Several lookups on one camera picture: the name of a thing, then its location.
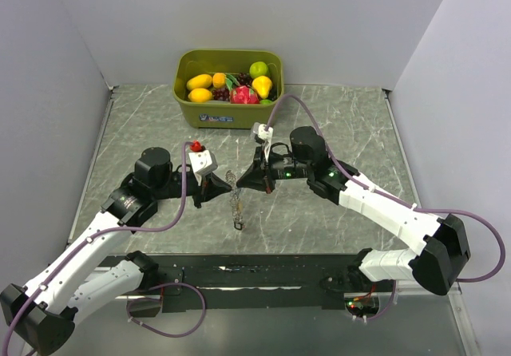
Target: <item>green apple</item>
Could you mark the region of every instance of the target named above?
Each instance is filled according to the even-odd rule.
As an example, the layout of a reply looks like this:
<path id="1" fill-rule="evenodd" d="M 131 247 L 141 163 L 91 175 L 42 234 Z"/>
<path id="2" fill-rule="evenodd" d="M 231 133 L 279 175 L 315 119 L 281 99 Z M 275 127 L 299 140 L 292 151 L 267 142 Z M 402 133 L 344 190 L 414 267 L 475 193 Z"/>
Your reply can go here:
<path id="1" fill-rule="evenodd" d="M 268 65 L 266 63 L 260 61 L 252 63 L 250 65 L 249 73 L 252 79 L 256 79 L 257 77 L 261 77 L 262 75 L 269 77 L 270 69 L 268 68 Z"/>

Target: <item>red fruit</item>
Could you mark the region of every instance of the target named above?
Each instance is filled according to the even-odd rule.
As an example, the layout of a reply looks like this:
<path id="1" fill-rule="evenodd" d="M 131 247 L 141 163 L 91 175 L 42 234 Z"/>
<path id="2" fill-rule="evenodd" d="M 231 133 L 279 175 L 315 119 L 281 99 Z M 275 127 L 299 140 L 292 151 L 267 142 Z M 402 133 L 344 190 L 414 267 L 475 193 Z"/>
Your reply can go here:
<path id="1" fill-rule="evenodd" d="M 231 103 L 256 105 L 259 103 L 259 98 L 254 90 L 247 86 L 240 86 L 231 90 Z"/>

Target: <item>yellow fruit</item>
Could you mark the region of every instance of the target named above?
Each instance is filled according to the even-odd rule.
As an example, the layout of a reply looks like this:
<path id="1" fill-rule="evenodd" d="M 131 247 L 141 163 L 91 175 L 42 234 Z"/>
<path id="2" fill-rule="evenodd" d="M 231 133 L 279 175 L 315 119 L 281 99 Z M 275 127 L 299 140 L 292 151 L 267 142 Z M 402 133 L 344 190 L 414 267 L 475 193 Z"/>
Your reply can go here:
<path id="1" fill-rule="evenodd" d="M 213 94 L 208 89 L 194 89 L 188 95 L 188 99 L 196 103 L 204 103 L 213 99 Z"/>
<path id="2" fill-rule="evenodd" d="M 195 89 L 207 89 L 211 86 L 213 78 L 209 74 L 201 74 L 186 82 L 186 88 L 190 91 Z"/>
<path id="3" fill-rule="evenodd" d="M 273 83 L 271 83 L 271 79 L 261 75 L 257 77 L 254 81 L 252 81 L 252 88 L 259 94 L 261 99 L 268 98 L 268 94 L 270 93 L 271 87 L 273 87 Z"/>
<path id="4" fill-rule="evenodd" d="M 213 75 L 213 87 L 215 89 L 219 89 L 220 87 L 225 86 L 225 74 L 224 73 L 216 73 Z"/>

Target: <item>basket of fruit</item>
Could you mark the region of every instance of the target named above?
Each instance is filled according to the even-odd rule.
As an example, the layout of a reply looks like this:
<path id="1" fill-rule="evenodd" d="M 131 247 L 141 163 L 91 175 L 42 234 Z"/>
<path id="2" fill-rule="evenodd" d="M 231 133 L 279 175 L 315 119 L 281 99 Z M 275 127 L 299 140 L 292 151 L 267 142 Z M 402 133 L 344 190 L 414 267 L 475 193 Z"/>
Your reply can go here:
<path id="1" fill-rule="evenodd" d="M 192 127 L 250 129 L 283 94 L 282 62 L 267 51 L 192 50 L 180 59 L 173 92 Z"/>

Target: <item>table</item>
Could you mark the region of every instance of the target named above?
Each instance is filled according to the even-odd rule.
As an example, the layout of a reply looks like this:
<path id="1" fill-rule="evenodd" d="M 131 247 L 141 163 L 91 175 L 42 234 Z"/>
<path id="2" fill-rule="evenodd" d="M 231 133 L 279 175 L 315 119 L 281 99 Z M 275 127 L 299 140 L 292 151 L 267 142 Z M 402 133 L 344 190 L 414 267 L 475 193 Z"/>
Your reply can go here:
<path id="1" fill-rule="evenodd" d="M 286 90 L 311 108 L 339 159 L 402 199 L 416 200 L 381 89 L 288 85 Z M 255 145 L 248 131 L 189 127 L 171 92 L 169 85 L 123 85 L 114 89 L 70 241 L 83 232 L 147 147 L 166 148 L 177 165 L 181 143 L 200 140 L 216 154 L 216 174 L 220 177 L 228 169 L 239 176 L 252 162 Z M 309 125 L 307 115 L 289 101 L 279 113 L 274 141 L 286 142 L 291 130 L 302 125 Z M 305 180 L 279 182 L 269 196 L 244 190 L 241 197 L 247 226 L 243 231 L 232 226 L 228 196 L 207 202 L 199 210 L 188 202 L 183 219 L 172 230 L 134 235 L 113 255 L 134 250 L 152 255 L 356 253 L 364 247 L 404 247 L 363 216 L 314 195 Z M 145 226 L 167 223 L 178 204 L 178 200 L 161 202 L 159 213 Z M 129 355 L 142 351 L 176 355 L 479 354 L 459 289 L 438 297 L 400 284 L 399 304 L 368 326 L 352 323 L 345 311 L 314 307 L 210 310 L 203 326 L 183 339 L 162 338 L 127 324 L 124 304 L 116 300 L 96 312 L 56 355 Z M 162 330 L 179 332 L 192 326 L 197 317 L 197 311 L 188 311 L 160 314 L 150 320 Z"/>

